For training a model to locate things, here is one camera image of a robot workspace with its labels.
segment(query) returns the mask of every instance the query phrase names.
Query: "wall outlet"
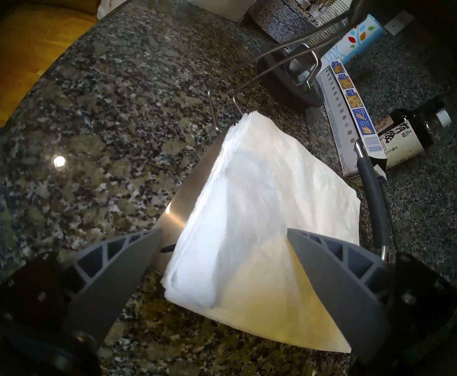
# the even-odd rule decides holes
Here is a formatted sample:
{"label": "wall outlet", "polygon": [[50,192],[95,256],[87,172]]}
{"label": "wall outlet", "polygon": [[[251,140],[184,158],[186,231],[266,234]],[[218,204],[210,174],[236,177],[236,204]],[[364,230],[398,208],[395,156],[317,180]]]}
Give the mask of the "wall outlet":
{"label": "wall outlet", "polygon": [[399,33],[405,26],[411,23],[415,17],[409,14],[406,11],[401,11],[396,17],[390,20],[386,25],[385,29],[392,35],[395,36]]}

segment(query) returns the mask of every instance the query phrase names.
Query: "wire handle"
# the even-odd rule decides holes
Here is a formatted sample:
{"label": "wire handle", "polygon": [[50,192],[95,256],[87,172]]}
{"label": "wire handle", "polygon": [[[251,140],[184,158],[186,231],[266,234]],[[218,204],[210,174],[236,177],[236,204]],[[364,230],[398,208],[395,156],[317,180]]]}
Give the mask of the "wire handle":
{"label": "wire handle", "polygon": [[376,178],[371,159],[361,139],[357,139],[354,149],[357,153],[357,169],[366,193],[366,201],[368,202],[369,215],[371,217],[373,246],[381,249],[382,260],[387,261],[390,251],[390,231],[383,192],[380,182]]}
{"label": "wire handle", "polygon": [[[298,36],[294,39],[290,39],[288,40],[287,42],[284,42],[284,43],[281,43],[281,44],[278,44],[276,45],[275,47],[272,47],[270,48],[268,51],[265,51],[265,52],[260,52],[256,55],[254,55],[253,57],[251,57],[250,59],[247,59],[246,61],[240,63],[239,65],[231,68],[230,70],[228,70],[225,74],[223,74],[221,77],[217,78],[209,87],[208,91],[207,91],[207,98],[208,98],[208,101],[210,103],[210,113],[211,113],[211,118],[213,120],[213,126],[214,126],[214,130],[217,132],[217,133],[221,133],[221,128],[219,126],[219,122],[218,122],[218,117],[217,115],[215,114],[214,112],[214,108],[213,108],[213,101],[211,99],[211,92],[213,90],[213,88],[215,87],[215,85],[217,85],[219,82],[221,82],[222,80],[228,78],[229,76],[235,74],[236,72],[238,72],[240,69],[243,69],[244,67],[250,65],[251,63],[259,60],[261,57],[265,56],[265,55],[268,55],[268,54],[271,54],[273,52],[276,52],[276,51],[279,51],[280,49],[282,48],[285,48],[285,47],[288,47],[292,44],[297,44],[297,43],[302,43],[302,42],[305,42],[309,39],[311,39],[312,37],[314,36],[321,36],[321,33],[322,32],[325,32],[327,34],[327,38],[325,40],[322,40],[320,41],[319,43],[314,43],[313,45],[309,45],[307,44],[307,49],[305,49],[305,51],[300,51],[300,52],[297,52],[295,54],[291,54],[290,56],[287,56],[285,59],[277,62],[275,65],[273,66],[270,66],[268,69],[262,71],[261,73],[259,73],[257,76],[251,78],[249,81],[247,81],[245,84],[243,84],[242,86],[239,86],[237,89],[234,90],[234,96],[232,97],[232,100],[233,102],[236,104],[236,107],[238,109],[238,111],[242,114],[242,110],[239,108],[239,105],[237,104],[236,102],[236,94],[241,90],[243,89],[245,86],[251,84],[252,82],[254,82],[256,79],[262,77],[263,75],[271,72],[272,70],[276,69],[277,67],[283,65],[284,63],[287,63],[289,62],[290,60],[293,60],[301,55],[304,55],[304,54],[309,54],[311,52],[314,52],[314,51],[311,51],[312,49],[318,49],[318,48],[321,48],[323,46],[326,46],[328,43],[331,42],[331,40],[336,37],[337,35],[339,35],[340,33],[342,33],[343,31],[343,28],[342,27],[339,27],[339,31],[336,31],[336,32],[328,32],[328,29],[332,26],[335,26],[337,24],[340,24],[344,19],[346,19],[348,16],[350,15],[350,10],[342,13],[341,15],[335,17],[334,19],[328,21],[327,23],[321,25],[320,27],[314,29],[313,31],[311,32],[308,32],[306,33],[305,35],[303,36]],[[314,74],[315,71],[318,70],[318,67],[319,67],[319,60],[317,58],[317,55],[314,53],[314,58],[315,60],[318,62],[316,64],[316,69],[312,71],[312,73],[309,74],[309,76],[307,77],[306,79],[306,83],[309,83],[309,80],[312,78],[312,74]]]}

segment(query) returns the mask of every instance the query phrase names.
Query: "granite countertop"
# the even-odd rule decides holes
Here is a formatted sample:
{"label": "granite countertop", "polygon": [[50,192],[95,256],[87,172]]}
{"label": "granite countertop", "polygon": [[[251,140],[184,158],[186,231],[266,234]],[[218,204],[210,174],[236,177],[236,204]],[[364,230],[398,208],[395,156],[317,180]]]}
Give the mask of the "granite countertop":
{"label": "granite countertop", "polygon": [[[371,14],[381,23],[383,5]],[[38,253],[66,260],[99,240],[153,226],[215,137],[207,86],[266,37],[183,0],[131,0],[51,66],[0,137],[0,282]],[[438,143],[387,172],[395,251],[408,251],[457,287],[457,69],[413,21],[346,65],[373,120],[441,94],[452,124]],[[247,69],[222,82],[222,124]],[[239,95],[341,174],[324,109],[304,117],[259,84]],[[66,159],[55,167],[57,156]],[[360,244],[371,245],[362,189]],[[352,356],[269,341],[167,302],[149,272],[99,349],[104,374],[345,374]]]}
{"label": "granite countertop", "polygon": [[[214,137],[207,85],[258,49],[263,34],[183,0],[131,0],[76,41],[34,85],[0,137],[0,282],[38,253],[66,260],[94,242],[149,229]],[[221,83],[215,107],[238,119]],[[326,119],[314,139],[302,114],[259,85],[259,110],[341,173]],[[56,167],[54,159],[65,158]],[[362,193],[361,244],[370,225]],[[351,356],[269,341],[163,297],[149,273],[99,350],[105,374],[340,374]]]}

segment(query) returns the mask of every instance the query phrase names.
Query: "white paper towel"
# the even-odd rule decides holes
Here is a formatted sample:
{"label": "white paper towel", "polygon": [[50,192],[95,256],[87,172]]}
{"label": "white paper towel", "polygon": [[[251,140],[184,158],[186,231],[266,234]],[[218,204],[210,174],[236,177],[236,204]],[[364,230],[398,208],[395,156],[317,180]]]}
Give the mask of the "white paper towel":
{"label": "white paper towel", "polygon": [[178,239],[162,279],[165,296],[261,337],[350,352],[286,231],[358,244],[359,204],[297,140],[258,112],[245,114],[228,131]]}

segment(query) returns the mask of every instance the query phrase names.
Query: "cardboard box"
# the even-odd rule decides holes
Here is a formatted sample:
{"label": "cardboard box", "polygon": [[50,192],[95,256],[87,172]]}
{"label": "cardboard box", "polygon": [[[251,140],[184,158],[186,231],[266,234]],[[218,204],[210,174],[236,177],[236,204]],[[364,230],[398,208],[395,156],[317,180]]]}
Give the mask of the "cardboard box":
{"label": "cardboard box", "polygon": [[368,111],[345,67],[340,61],[332,61],[317,77],[317,82],[324,94],[324,106],[333,131],[343,176],[357,185],[362,185],[354,150],[354,143],[360,137],[378,180],[387,181],[387,157]]}

